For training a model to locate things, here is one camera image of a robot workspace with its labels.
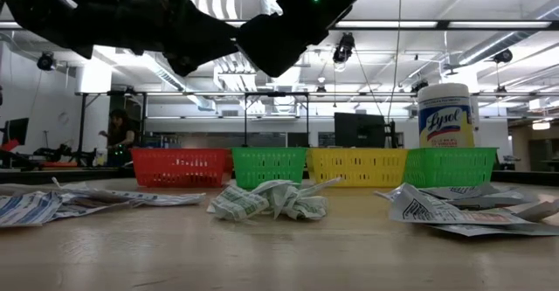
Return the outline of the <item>green plastic basket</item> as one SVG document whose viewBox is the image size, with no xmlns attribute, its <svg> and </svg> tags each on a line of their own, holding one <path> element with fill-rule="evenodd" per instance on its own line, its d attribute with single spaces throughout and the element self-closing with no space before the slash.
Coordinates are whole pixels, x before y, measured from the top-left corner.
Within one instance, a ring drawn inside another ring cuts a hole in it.
<svg viewBox="0 0 559 291">
<path fill-rule="evenodd" d="M 416 188 L 477 186 L 490 181 L 496 157 L 496 148 L 410 149 L 403 181 Z"/>
<path fill-rule="evenodd" d="M 238 187 L 253 190 L 263 182 L 288 180 L 300 183 L 306 165 L 306 148 L 232 148 Z"/>
</svg>

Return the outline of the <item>red plastic basket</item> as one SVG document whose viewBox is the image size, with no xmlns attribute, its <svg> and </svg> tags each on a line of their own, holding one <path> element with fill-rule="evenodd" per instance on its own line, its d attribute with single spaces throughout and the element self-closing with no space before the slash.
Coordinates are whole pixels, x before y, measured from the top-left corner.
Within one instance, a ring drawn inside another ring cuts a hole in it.
<svg viewBox="0 0 559 291">
<path fill-rule="evenodd" d="M 132 149 L 135 178 L 147 188 L 221 188 L 231 180 L 229 149 Z"/>
</svg>

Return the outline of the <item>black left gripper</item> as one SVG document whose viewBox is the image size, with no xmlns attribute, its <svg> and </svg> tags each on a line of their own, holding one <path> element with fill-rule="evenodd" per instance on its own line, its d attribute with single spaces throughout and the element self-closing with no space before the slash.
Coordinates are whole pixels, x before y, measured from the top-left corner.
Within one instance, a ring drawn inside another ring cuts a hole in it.
<svg viewBox="0 0 559 291">
<path fill-rule="evenodd" d="M 191 0 L 140 0 L 148 25 L 139 53 L 161 52 L 174 73 L 186 76 L 238 50 L 238 28 L 200 11 Z"/>
</svg>

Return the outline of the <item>black overhead beam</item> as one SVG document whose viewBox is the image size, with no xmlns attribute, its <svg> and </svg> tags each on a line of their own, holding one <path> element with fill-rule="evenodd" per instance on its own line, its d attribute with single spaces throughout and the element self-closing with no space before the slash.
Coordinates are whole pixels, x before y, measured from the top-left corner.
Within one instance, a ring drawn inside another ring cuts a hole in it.
<svg viewBox="0 0 559 291">
<path fill-rule="evenodd" d="M 236 31 L 247 21 L 217 20 L 217 24 L 189 25 L 190 31 Z M 95 29 L 113 29 L 114 22 L 92 22 Z M 16 21 L 0 20 L 0 31 L 25 31 Z M 559 31 L 559 20 L 342 20 L 330 31 Z"/>
</svg>

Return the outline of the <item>yellow plastic basket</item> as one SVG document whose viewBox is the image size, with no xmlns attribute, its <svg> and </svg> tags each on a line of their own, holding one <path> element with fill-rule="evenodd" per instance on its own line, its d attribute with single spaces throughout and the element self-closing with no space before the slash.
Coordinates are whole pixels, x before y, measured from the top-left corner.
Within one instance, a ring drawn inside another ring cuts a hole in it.
<svg viewBox="0 0 559 291">
<path fill-rule="evenodd" d="M 309 178 L 320 184 L 340 178 L 337 187 L 394 188 L 403 182 L 407 149 L 307 150 Z"/>
</svg>

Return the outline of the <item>black aluminium table frame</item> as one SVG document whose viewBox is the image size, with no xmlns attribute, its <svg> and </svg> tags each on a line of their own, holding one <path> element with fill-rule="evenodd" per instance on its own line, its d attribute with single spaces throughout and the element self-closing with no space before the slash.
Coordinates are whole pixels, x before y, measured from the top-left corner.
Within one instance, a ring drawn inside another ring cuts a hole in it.
<svg viewBox="0 0 559 291">
<path fill-rule="evenodd" d="M 135 178 L 132 169 L 91 169 L 91 170 L 0 170 L 0 184 L 48 184 L 56 177 L 59 182 Z M 559 172 L 530 172 L 494 170 L 492 182 L 559 187 Z"/>
</svg>

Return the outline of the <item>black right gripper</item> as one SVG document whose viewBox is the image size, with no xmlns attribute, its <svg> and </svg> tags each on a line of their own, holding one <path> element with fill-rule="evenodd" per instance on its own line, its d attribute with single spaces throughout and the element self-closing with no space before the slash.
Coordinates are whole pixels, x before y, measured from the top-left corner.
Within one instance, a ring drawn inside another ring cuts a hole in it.
<svg viewBox="0 0 559 291">
<path fill-rule="evenodd" d="M 281 13 L 258 15 L 242 24 L 238 49 L 266 75 L 291 68 L 308 45 L 319 44 L 357 0 L 276 0 Z"/>
</svg>

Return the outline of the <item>dark distant monitor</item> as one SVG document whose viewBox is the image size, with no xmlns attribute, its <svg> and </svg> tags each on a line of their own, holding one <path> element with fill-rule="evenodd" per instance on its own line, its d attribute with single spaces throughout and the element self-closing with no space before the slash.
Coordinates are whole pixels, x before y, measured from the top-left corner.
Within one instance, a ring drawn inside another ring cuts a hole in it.
<svg viewBox="0 0 559 291">
<path fill-rule="evenodd" d="M 29 120 L 29 118 L 20 118 L 6 121 L 0 128 L 2 134 L 1 145 L 25 145 Z"/>
</svg>

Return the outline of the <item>yellow Lysol wipes canister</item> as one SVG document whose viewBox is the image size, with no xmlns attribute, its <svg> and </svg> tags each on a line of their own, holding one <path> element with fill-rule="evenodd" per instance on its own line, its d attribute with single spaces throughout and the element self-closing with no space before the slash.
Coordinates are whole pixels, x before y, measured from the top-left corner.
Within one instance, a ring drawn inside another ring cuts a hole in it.
<svg viewBox="0 0 559 291">
<path fill-rule="evenodd" d="M 472 148 L 473 118 L 467 85 L 443 83 L 418 92 L 421 148 Z"/>
</svg>

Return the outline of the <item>black distant workstation frame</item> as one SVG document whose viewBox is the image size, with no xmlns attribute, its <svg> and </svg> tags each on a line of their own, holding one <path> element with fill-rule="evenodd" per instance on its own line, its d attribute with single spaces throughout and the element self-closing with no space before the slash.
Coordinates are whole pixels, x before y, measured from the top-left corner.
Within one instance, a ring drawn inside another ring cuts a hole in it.
<svg viewBox="0 0 559 291">
<path fill-rule="evenodd" d="M 101 92 L 101 93 L 76 93 L 77 96 L 81 98 L 81 106 L 80 106 L 80 115 L 79 115 L 79 146 L 78 149 L 81 151 L 83 149 L 83 141 L 84 141 L 84 130 L 85 130 L 85 123 L 86 123 L 86 109 L 94 103 L 99 97 L 101 96 L 118 96 L 118 97 L 135 97 L 141 96 L 141 134 L 144 135 L 146 132 L 145 129 L 145 122 L 148 119 L 148 98 L 150 96 L 161 96 L 161 97 L 170 97 L 170 96 L 177 96 L 177 97 L 186 97 L 189 96 L 193 97 L 237 97 L 242 98 L 244 102 L 244 115 L 242 116 L 244 120 L 244 142 L 242 144 L 243 147 L 248 146 L 248 100 L 252 96 L 265 96 L 269 98 L 279 98 L 279 97 L 294 97 L 297 99 L 298 97 L 304 97 L 306 103 L 304 105 L 305 109 L 309 109 L 310 105 L 310 96 L 311 93 L 309 92 L 279 92 L 279 91 L 272 91 L 272 92 L 136 92 L 136 91 L 108 91 L 108 92 Z"/>
</svg>

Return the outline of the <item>person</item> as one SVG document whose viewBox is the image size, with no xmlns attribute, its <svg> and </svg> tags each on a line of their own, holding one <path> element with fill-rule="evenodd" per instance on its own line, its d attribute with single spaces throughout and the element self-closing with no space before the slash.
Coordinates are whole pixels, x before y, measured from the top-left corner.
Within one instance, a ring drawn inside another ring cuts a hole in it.
<svg viewBox="0 0 559 291">
<path fill-rule="evenodd" d="M 111 111 L 108 130 L 101 130 L 99 135 L 107 139 L 107 166 L 121 167 L 132 160 L 135 130 L 125 110 Z"/>
</svg>

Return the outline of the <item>black monitor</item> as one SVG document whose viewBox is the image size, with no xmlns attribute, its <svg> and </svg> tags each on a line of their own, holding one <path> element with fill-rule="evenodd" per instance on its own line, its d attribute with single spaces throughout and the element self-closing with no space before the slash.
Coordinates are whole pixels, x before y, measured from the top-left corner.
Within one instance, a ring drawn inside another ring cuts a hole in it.
<svg viewBox="0 0 559 291">
<path fill-rule="evenodd" d="M 385 147 L 385 122 L 381 115 L 335 113 L 334 121 L 336 146 Z"/>
</svg>

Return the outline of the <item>blue striped bandage packet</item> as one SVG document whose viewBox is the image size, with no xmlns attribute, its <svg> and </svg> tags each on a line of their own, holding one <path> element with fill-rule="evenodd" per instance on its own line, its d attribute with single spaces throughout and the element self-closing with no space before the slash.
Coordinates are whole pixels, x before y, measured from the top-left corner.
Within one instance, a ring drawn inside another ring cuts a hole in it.
<svg viewBox="0 0 559 291">
<path fill-rule="evenodd" d="M 88 187 L 86 182 L 62 185 L 55 177 L 52 178 L 52 182 L 61 191 L 61 205 L 52 215 L 51 221 L 131 207 L 128 199 L 116 197 L 111 193 L 104 194 Z"/>
<path fill-rule="evenodd" d="M 55 191 L 0 196 L 0 228 L 41 226 L 52 219 L 61 205 L 62 195 Z"/>
<path fill-rule="evenodd" d="M 132 206 L 196 205 L 196 204 L 201 204 L 205 200 L 205 193 L 166 195 L 166 194 L 155 194 L 155 193 L 124 192 L 122 196 L 127 198 Z"/>
</svg>

